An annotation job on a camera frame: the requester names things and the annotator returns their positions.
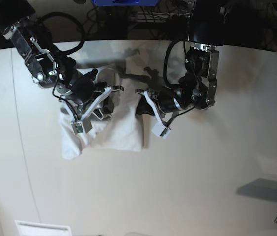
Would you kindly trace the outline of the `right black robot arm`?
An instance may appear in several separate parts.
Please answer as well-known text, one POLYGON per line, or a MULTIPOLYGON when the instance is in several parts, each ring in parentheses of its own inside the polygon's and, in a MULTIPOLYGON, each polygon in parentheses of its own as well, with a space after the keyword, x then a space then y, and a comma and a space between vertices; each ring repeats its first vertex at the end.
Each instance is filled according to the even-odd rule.
POLYGON ((67 106, 74 121, 87 115, 104 119, 113 113, 112 99, 104 97, 110 86, 97 81, 99 71, 83 74, 71 57, 86 41, 84 27, 75 17, 63 12, 38 17, 26 0, 0 0, 0 33, 17 49, 36 83, 52 88, 52 95, 67 106), (52 17, 63 17, 76 25, 81 34, 77 46, 63 51, 53 43, 52 33, 44 24, 52 17))

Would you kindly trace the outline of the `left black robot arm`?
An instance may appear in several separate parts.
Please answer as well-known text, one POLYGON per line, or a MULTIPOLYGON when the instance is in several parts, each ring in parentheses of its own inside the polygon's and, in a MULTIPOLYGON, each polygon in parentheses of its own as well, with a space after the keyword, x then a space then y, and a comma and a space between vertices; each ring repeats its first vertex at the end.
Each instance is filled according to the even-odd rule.
POLYGON ((193 109, 203 110, 215 103, 218 46, 224 45, 226 13, 218 0, 195 0, 189 15, 181 20, 183 28, 166 50, 163 85, 150 87, 152 104, 161 115, 177 117, 193 109), (182 42, 186 73, 177 82, 168 77, 169 57, 182 42))

